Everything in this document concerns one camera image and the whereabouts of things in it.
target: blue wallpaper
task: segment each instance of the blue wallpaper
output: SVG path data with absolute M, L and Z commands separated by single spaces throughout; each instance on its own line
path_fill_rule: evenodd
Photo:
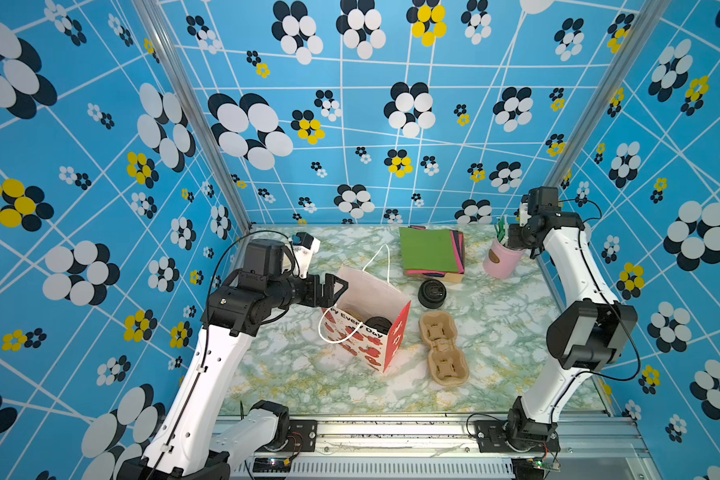
M 138 21 L 0 2 L 0 478 L 141 455 L 237 233 Z
M 720 479 L 720 2 L 670 4 L 561 187 L 640 317 L 614 409 L 664 478 Z
M 159 4 L 252 221 L 426 224 L 544 182 L 642 1 Z

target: pink cup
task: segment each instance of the pink cup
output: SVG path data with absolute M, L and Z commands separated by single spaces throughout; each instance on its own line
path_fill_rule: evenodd
M 514 272 L 523 255 L 525 250 L 509 249 L 494 238 L 488 255 L 483 260 L 483 270 L 496 278 L 507 278 Z

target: marble table surface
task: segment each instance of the marble table surface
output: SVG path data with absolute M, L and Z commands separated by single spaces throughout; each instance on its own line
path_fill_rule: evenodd
M 418 330 L 418 319 L 428 310 L 416 298 L 421 280 L 402 273 L 397 226 L 289 226 L 278 230 L 288 235 L 306 231 L 320 239 L 320 251 L 310 265 L 312 274 L 335 274 L 342 265 L 361 269 L 380 245 L 388 244 L 391 282 L 412 300 L 405 337 L 381 374 L 340 346 L 320 340 L 316 331 L 320 310 L 294 306 L 282 319 L 259 330 L 234 375 L 221 415 L 238 415 L 240 401 L 247 410 L 259 400 L 286 405 L 292 415 L 506 412 L 538 376 L 547 353 L 544 335 L 560 312 L 538 265 L 528 256 L 506 280 L 483 272 L 482 261 L 495 237 L 492 225 L 463 226 L 466 275 L 461 284 L 446 283 L 448 298 L 442 310 L 456 320 L 456 345 L 470 368 L 469 380 L 450 388 L 435 383 L 429 375 L 429 348 Z M 380 278 L 386 274 L 384 254 L 368 268 Z M 566 405 L 569 411 L 603 409 L 591 379 Z

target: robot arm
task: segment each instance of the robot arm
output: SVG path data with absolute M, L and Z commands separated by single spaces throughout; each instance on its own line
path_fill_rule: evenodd
M 307 274 L 319 241 L 303 232 L 293 246 L 276 240 L 252 240 L 243 266 L 232 272 L 213 292 L 203 313 L 203 330 L 195 354 L 162 427 L 142 458 L 125 461 L 116 480 L 227 480 L 260 447 L 277 448 L 288 435 L 288 408 L 258 402 L 248 417 L 211 439 L 232 375 L 250 348 L 253 337 L 268 320 L 272 309 L 288 311 L 290 305 L 329 307 L 348 288 L 326 274 Z M 284 256 L 293 267 L 284 269 Z M 238 283 L 231 283 L 237 278 Z M 335 284 L 341 289 L 334 291 Z
M 581 218 L 561 211 L 557 188 L 534 188 L 524 197 L 520 224 L 510 225 L 508 245 L 531 249 L 531 258 L 549 252 L 566 299 L 566 311 L 547 329 L 547 362 L 508 416 L 508 442 L 525 451 L 554 433 L 560 411 L 592 372 L 619 359 L 637 314 L 608 288 L 587 246 Z

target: black lens cap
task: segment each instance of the black lens cap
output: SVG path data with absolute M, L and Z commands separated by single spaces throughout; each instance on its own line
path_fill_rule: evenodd
M 425 280 L 418 288 L 418 301 L 429 309 L 440 308 L 447 291 L 440 280 Z
M 385 335 L 389 334 L 389 329 L 392 328 L 392 322 L 385 319 L 383 316 L 372 316 L 367 322 L 365 322 L 365 325 L 370 326 L 377 332 Z

